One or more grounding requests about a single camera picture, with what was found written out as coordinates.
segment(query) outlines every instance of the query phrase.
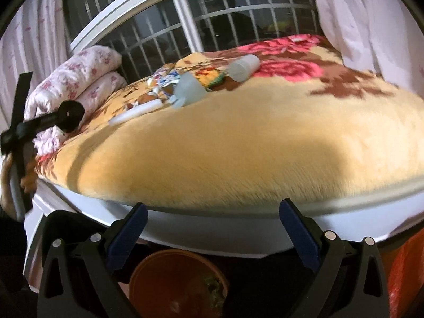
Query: white window frame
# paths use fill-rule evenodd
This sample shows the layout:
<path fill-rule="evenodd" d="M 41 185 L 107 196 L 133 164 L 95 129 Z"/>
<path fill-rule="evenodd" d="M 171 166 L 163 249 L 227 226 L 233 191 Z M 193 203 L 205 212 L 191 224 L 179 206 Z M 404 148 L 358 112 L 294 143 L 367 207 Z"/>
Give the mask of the white window frame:
<path fill-rule="evenodd" d="M 93 18 L 71 42 L 75 54 L 96 44 L 113 29 L 161 0 L 114 0 Z M 187 0 L 173 0 L 191 52 L 202 52 L 203 45 Z"/>

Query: pink curtain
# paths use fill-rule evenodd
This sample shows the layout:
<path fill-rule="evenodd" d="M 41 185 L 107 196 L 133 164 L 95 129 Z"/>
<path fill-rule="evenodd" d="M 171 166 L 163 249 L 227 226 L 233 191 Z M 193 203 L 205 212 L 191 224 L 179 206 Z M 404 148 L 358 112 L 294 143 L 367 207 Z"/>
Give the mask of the pink curtain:
<path fill-rule="evenodd" d="M 10 123 L 19 74 L 34 72 L 32 91 L 66 60 L 62 0 L 26 0 L 0 40 L 0 131 Z"/>

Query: white curtain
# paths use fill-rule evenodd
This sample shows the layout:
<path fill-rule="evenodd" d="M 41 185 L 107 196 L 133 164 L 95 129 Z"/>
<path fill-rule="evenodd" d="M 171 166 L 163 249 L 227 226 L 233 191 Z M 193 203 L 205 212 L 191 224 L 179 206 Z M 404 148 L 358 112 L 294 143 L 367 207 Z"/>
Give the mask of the white curtain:
<path fill-rule="evenodd" d="M 401 0 L 316 0 L 344 64 L 424 97 L 424 35 Z"/>
<path fill-rule="evenodd" d="M 0 131 L 10 123 L 19 74 L 34 72 L 32 91 L 66 60 L 62 0 L 26 0 L 0 40 Z"/>

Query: yellow blanket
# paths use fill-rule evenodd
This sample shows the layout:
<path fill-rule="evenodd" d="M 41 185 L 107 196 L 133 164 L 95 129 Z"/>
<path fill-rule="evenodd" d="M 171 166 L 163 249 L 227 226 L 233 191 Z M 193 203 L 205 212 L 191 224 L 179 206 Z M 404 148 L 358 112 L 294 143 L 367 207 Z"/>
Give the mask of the yellow blanket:
<path fill-rule="evenodd" d="M 146 79 L 115 92 L 57 152 L 50 181 L 90 197 L 183 209 L 346 197 L 424 173 L 424 101 L 350 70 L 324 39 L 294 36 L 191 54 L 202 75 L 254 53 L 260 70 L 226 79 L 202 101 L 110 127 Z"/>

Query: orange bag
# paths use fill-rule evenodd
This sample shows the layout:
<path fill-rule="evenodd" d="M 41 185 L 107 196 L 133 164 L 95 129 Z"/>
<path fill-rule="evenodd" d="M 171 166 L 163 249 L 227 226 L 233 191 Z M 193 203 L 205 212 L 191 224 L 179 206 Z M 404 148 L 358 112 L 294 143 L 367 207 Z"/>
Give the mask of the orange bag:
<path fill-rule="evenodd" d="M 395 250 L 388 276 L 390 317 L 402 318 L 424 285 L 424 229 Z"/>

